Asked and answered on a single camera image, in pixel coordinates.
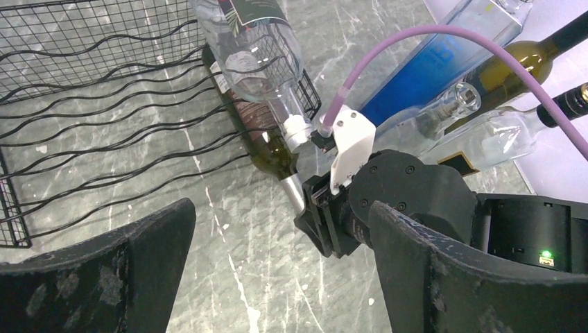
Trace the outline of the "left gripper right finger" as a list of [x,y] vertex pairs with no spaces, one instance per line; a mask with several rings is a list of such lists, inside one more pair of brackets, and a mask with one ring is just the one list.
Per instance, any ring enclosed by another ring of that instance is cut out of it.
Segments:
[[586,332],[587,276],[489,255],[375,202],[371,242],[393,332]]

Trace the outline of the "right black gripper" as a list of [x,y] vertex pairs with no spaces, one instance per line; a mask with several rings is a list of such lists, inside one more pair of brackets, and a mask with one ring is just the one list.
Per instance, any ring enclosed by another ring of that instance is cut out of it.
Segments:
[[465,244],[472,240],[478,200],[450,166],[424,164],[386,149],[371,154],[338,194],[330,191],[330,175],[313,176],[302,185],[306,208],[294,220],[324,257],[341,258],[361,244],[372,246],[368,215],[376,201]]

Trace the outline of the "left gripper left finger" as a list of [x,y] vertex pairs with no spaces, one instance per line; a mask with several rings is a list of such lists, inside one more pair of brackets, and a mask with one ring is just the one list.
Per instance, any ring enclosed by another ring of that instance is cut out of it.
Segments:
[[196,226],[180,199],[80,243],[1,265],[2,332],[165,332]]

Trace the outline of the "clear round labelled bottle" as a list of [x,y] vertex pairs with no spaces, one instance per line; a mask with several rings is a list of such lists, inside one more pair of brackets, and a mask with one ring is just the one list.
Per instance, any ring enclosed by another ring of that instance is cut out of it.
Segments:
[[277,1],[195,0],[192,8],[229,86],[268,104],[292,153],[313,125],[296,93],[304,62],[300,44]]

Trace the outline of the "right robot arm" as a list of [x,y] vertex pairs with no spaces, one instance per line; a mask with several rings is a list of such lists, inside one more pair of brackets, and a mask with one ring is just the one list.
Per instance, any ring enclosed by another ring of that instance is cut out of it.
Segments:
[[386,149],[337,194],[330,176],[303,185],[295,219],[319,252],[342,257],[372,245],[371,205],[382,202],[445,236],[491,255],[554,271],[587,272],[587,205],[544,196],[472,191],[454,168]]

